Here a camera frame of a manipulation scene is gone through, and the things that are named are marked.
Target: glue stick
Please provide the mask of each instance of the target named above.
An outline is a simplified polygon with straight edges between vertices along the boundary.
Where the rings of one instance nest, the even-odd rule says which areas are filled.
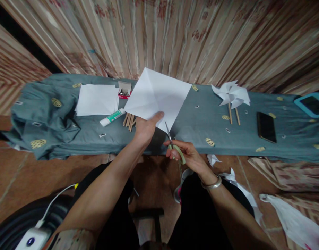
[[[105,127],[106,125],[110,124],[114,120],[118,119],[120,116],[122,116],[125,113],[124,109],[119,109],[118,111],[114,112],[113,114],[109,115],[105,119],[100,121],[100,124]]]

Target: hand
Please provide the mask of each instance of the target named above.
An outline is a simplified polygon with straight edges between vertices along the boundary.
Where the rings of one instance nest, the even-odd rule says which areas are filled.
[[[180,148],[181,152],[185,156],[186,165],[190,169],[192,169],[197,174],[201,174],[202,172],[209,171],[209,167],[207,166],[205,161],[202,159],[202,157],[199,155],[199,153],[195,149],[193,143],[183,142],[183,141],[178,141],[178,140],[172,140],[172,143],[174,145],[177,145]],[[170,144],[169,140],[164,142],[164,145],[166,145],[166,146],[168,146],[169,144]],[[175,157],[176,160],[181,159],[178,151],[175,149],[172,149],[172,150],[167,149],[166,157],[169,157],[170,159]]]
[[[136,118],[136,132],[134,141],[148,146],[155,132],[156,123],[164,116],[164,112],[157,112],[151,119],[144,120],[141,117]]]

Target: scissor handle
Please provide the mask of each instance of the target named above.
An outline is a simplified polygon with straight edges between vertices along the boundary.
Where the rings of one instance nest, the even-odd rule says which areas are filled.
[[[175,150],[177,150],[178,153],[180,154],[180,158],[181,158],[180,163],[184,165],[184,164],[186,163],[186,160],[185,160],[185,157],[184,157],[183,152],[180,150],[180,148],[179,148],[177,145],[173,145],[173,148],[174,148]]]

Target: gray fabric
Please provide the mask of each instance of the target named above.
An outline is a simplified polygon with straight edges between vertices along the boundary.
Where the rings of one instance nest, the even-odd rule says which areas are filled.
[[[128,79],[121,81],[130,82],[132,86],[136,83]],[[112,78],[76,74],[55,74],[42,82],[29,83],[19,99],[23,105],[12,108],[13,129],[5,132],[5,136],[12,144],[33,151],[40,160],[119,153],[132,140],[135,129],[130,133],[122,126],[124,116],[106,127],[99,123],[106,116],[76,117],[74,109],[80,88],[73,88],[73,85],[77,83],[115,84],[118,87],[118,80]],[[199,153],[272,156],[285,161],[319,162],[319,149],[314,147],[314,144],[319,145],[319,119],[315,123],[310,122],[312,118],[293,103],[296,95],[249,92],[251,106],[242,104],[238,107],[241,122],[238,126],[234,110],[233,125],[222,118],[229,115],[227,105],[219,106],[222,100],[210,86],[198,85],[198,89],[197,92],[191,88],[171,129],[172,138],[193,142]],[[53,106],[52,98],[58,99],[62,106]],[[120,99],[119,108],[123,108],[126,101]],[[276,144],[259,138],[258,111],[276,116]],[[33,122],[43,125],[36,127]],[[206,138],[212,139],[215,146],[210,146]],[[31,149],[31,141],[38,139],[45,139],[47,143]],[[166,147],[162,145],[165,140],[166,133],[156,129],[145,154],[165,154]],[[265,150],[256,152],[259,147]]]

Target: wooden chopstick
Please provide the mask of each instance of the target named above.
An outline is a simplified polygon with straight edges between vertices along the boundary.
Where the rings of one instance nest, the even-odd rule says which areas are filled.
[[[132,124],[132,125],[131,125],[131,128],[130,128],[129,132],[132,132],[133,126],[134,126],[134,124],[136,124],[136,118],[135,118],[135,120],[134,120],[133,123],[131,122],[131,124]]]
[[[129,123],[129,132],[132,132],[132,124],[133,124],[133,121],[134,121],[134,115],[132,115],[131,117],[131,120],[130,120],[130,123]]]
[[[238,110],[237,110],[237,108],[235,108],[235,110],[236,110],[236,116],[237,116],[237,121],[238,121],[238,125],[240,126],[240,121],[239,121]]]
[[[123,126],[125,126],[125,124],[126,124],[127,117],[128,117],[128,113],[126,113],[125,120],[124,120],[124,122],[122,123]]]
[[[131,114],[128,114],[127,122],[126,122],[126,127],[129,126],[129,122],[131,121]]]
[[[229,107],[229,115],[230,115],[230,124],[232,125],[232,115],[231,115],[230,103],[228,103],[228,107]]]

